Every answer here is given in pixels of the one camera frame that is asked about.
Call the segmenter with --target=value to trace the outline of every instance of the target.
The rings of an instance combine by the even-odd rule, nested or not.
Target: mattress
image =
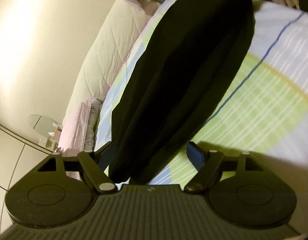
[[[124,0],[115,1],[82,64],[63,124],[86,98],[105,100],[124,60],[156,9],[155,3],[144,12]]]
[[[166,0],[137,39],[100,112],[95,150],[111,141],[111,112],[164,13]],[[255,33],[239,72],[215,112],[192,139],[205,150],[250,152],[296,192],[291,225],[308,232],[308,14],[253,1]],[[150,184],[184,187],[197,173],[185,146]]]

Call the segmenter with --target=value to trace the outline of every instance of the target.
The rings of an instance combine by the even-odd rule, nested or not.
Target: beige wall
[[[0,0],[0,124],[37,142],[31,113],[61,123],[115,0]]]

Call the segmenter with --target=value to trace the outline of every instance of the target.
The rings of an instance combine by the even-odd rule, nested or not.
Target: mirror
[[[37,133],[49,139],[54,139],[55,134],[53,133],[62,130],[51,118],[40,114],[30,114],[28,116],[28,122]]]

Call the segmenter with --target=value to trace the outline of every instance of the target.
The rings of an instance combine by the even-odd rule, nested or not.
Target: silver rivet
[[[99,189],[103,191],[110,191],[115,188],[115,184],[110,183],[110,182],[105,182],[99,185]]]
[[[203,188],[203,185],[196,182],[196,183],[191,183],[191,184],[187,185],[186,188],[189,191],[198,191],[198,190],[201,190]]]

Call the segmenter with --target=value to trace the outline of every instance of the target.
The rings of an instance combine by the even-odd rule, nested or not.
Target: ribbed black surface
[[[266,230],[236,227],[209,209],[202,196],[179,186],[124,186],[100,196],[71,224],[50,229],[13,225],[1,240],[281,240],[296,233],[289,226]]]

